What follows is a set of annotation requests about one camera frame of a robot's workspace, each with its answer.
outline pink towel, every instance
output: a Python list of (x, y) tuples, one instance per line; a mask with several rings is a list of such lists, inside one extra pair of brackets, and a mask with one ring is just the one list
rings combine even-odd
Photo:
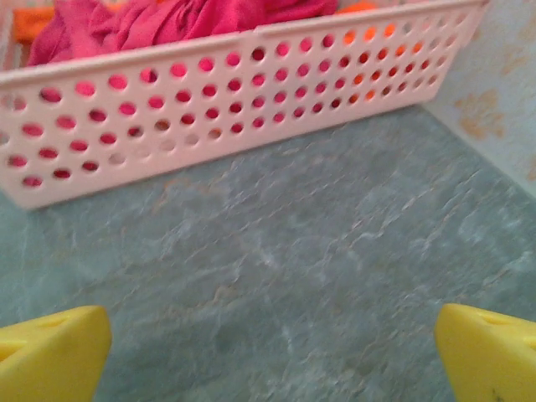
[(117, 13), (98, 0), (56, 0), (28, 65), (245, 31), (335, 13), (337, 0), (131, 0)]

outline perforated basket wall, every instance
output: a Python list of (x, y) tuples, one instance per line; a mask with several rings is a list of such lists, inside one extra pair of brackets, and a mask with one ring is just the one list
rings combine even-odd
[(36, 208), (427, 101), (484, 3), (406, 4), (1, 73), (0, 185)]

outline yellow plastic object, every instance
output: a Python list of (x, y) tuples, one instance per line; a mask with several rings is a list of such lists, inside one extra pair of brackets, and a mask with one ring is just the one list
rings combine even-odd
[(90, 402), (110, 345), (103, 307), (0, 328), (0, 401)]
[(536, 323), (445, 305), (435, 343), (458, 402), (536, 401)]

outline gray marble floor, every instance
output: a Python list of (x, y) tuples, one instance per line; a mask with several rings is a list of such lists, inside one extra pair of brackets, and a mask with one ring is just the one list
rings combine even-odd
[(0, 326), (106, 306), (100, 402), (452, 401), (437, 312), (536, 320), (535, 218), (410, 108), (32, 213), (0, 196)]

